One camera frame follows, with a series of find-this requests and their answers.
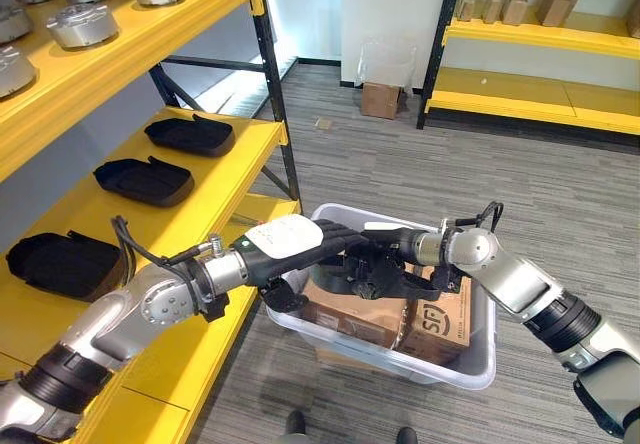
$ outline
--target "white plastic bin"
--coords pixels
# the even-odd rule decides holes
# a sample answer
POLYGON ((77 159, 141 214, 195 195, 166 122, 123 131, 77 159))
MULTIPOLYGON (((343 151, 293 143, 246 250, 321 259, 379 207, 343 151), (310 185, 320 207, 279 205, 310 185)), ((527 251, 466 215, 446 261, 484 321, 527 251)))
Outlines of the white plastic bin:
MULTIPOLYGON (((392 222, 407 227, 435 231, 433 227, 395 219, 340 204, 323 204, 313 219, 329 219, 361 231, 368 221, 392 222)), ((306 271, 294 271, 287 277, 292 287, 301 287, 306 271)), ((480 390, 488 387, 496 374, 496 310, 480 286, 473 286, 471 301, 471 345, 455 361, 438 366, 415 357, 371 344, 346 334, 300 319, 296 314, 283 314, 267 309, 277 324, 293 329, 314 347, 328 349, 371 366, 398 374, 420 384, 447 382, 456 387, 480 390)))

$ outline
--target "small cardboard box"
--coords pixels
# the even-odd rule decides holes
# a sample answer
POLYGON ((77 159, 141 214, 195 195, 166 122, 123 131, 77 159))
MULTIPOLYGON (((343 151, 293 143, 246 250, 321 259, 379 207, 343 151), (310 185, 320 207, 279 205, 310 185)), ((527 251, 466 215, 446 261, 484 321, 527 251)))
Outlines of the small cardboard box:
POLYGON ((500 19, 502 0, 486 0, 482 9, 482 20, 485 24, 493 24, 500 19))
POLYGON ((442 365, 467 349, 471 336, 471 280, 462 279, 459 294, 442 293, 437 301, 411 306, 405 337, 398 350, 442 365))
POLYGON ((627 30, 631 37, 640 39, 640 0, 636 0, 627 15, 627 30))
POLYGON ((361 112, 365 116, 395 119, 398 110, 400 88, 365 82, 362 91, 361 112))
POLYGON ((366 300, 332 294, 316 286, 311 278, 303 293, 309 298, 302 308, 303 319, 382 347, 394 345, 406 299, 366 300))
POLYGON ((502 23, 519 26, 527 12, 527 0, 506 0, 502 7, 502 23))
POLYGON ((458 9, 458 20, 460 21, 470 21, 473 17, 473 8, 475 6, 474 0, 460 0, 460 5, 458 9))
POLYGON ((578 0, 542 0, 536 17, 543 26, 561 26, 578 0))

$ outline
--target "black shoe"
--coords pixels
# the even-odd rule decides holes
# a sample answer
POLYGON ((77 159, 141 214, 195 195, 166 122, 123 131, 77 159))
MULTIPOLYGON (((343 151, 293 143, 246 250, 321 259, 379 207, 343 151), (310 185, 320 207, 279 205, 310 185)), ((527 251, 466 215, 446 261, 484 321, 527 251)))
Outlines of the black shoe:
POLYGON ((410 427, 403 427, 398 431, 396 444, 418 444, 418 436, 416 431, 410 427))
POLYGON ((293 411, 287 417, 287 426, 285 427, 285 434, 304 434, 306 432, 306 426, 304 423, 304 414, 300 411, 293 411))

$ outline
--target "black plastic tray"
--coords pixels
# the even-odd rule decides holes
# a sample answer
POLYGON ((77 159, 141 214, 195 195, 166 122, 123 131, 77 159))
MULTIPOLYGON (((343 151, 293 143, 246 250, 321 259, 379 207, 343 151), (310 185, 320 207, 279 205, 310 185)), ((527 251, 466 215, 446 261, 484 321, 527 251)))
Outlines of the black plastic tray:
POLYGON ((93 171, 106 191, 159 207, 182 202, 193 189, 191 173, 149 156, 149 162, 122 159, 106 162, 93 171))

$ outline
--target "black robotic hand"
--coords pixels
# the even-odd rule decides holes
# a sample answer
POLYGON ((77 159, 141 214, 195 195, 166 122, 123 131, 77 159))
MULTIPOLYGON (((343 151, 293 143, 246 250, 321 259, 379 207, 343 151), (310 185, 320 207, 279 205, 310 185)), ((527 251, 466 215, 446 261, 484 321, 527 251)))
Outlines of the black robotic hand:
POLYGON ((236 240, 233 247, 242 257, 250 285, 277 312, 292 312, 307 302, 280 277, 294 269, 305 269, 353 246, 365 244, 359 232, 342 224, 302 216, 258 226, 236 240))

